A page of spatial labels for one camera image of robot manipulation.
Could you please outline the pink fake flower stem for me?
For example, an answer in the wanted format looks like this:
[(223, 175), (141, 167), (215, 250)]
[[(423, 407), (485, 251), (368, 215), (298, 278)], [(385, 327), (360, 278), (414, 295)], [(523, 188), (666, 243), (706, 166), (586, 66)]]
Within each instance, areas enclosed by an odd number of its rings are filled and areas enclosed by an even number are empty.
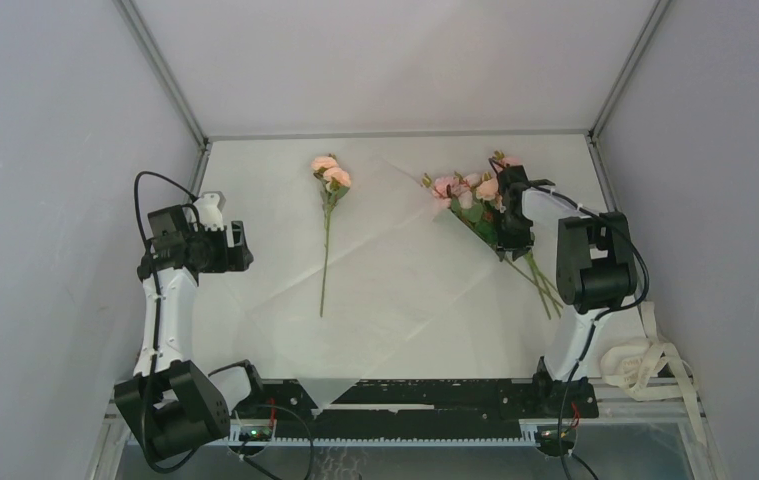
[(321, 184), (320, 196), (323, 212), (324, 257), (319, 316), (323, 318), (325, 314), (329, 257), (331, 253), (332, 216), (340, 201), (352, 188), (352, 178), (350, 173), (340, 165), (337, 156), (332, 153), (316, 157), (311, 162), (311, 169), (313, 177)]
[(520, 199), (510, 188), (523, 187), (528, 176), (518, 159), (500, 150), (491, 154), (488, 165), (490, 170), (474, 189), (475, 204), (482, 210), (474, 232), (500, 261), (532, 285), (547, 318), (559, 316), (564, 306), (557, 298), (555, 283), (543, 272), (533, 253), (532, 221), (512, 210), (520, 206)]
[[(435, 198), (439, 209), (449, 210), (493, 250), (493, 243), (497, 237), (497, 215), (502, 207), (494, 175), (461, 175), (454, 172), (449, 176), (432, 178), (424, 174), (420, 183)], [(533, 285), (548, 319), (553, 314), (562, 313), (564, 306), (557, 299), (555, 283), (543, 273), (531, 251), (516, 261), (500, 260), (507, 262), (514, 271)]]

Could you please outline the translucent white wrapping paper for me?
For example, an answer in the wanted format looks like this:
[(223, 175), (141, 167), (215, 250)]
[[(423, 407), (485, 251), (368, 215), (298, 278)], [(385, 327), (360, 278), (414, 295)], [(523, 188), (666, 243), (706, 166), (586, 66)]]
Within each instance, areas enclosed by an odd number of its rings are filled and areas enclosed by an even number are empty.
[(346, 160), (332, 216), (325, 314), (320, 183), (307, 159), (243, 165), (229, 209), (255, 260), (206, 284), (220, 332), (264, 378), (295, 379), (320, 407), (378, 368), (493, 268), (492, 253), (385, 162)]

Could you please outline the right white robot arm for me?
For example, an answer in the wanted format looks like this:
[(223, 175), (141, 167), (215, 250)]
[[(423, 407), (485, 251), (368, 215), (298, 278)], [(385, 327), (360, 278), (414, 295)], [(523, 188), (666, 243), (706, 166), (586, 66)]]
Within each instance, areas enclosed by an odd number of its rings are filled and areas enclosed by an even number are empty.
[(627, 309), (637, 288), (636, 249), (626, 217), (596, 212), (532, 180), (524, 167), (490, 162), (502, 206), (496, 215), (496, 252), (503, 261), (531, 251), (534, 226), (556, 235), (556, 290), (565, 308), (556, 335), (532, 379), (533, 402), (547, 416), (560, 415), (587, 378), (585, 358), (605, 318)]

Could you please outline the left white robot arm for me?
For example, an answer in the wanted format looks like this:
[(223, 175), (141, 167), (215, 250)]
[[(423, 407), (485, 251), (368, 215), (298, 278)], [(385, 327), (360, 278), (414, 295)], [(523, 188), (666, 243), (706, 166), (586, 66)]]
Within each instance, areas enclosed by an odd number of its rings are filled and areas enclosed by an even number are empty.
[(165, 460), (187, 462), (198, 448), (227, 437), (234, 409), (253, 417), (268, 401), (250, 361), (205, 373), (192, 359), (200, 275), (243, 272), (254, 260), (242, 222), (226, 222), (222, 209), (222, 198), (209, 192), (148, 215), (153, 235), (137, 269), (146, 299), (144, 336), (133, 375), (115, 385), (113, 400), (159, 473), (169, 470)]

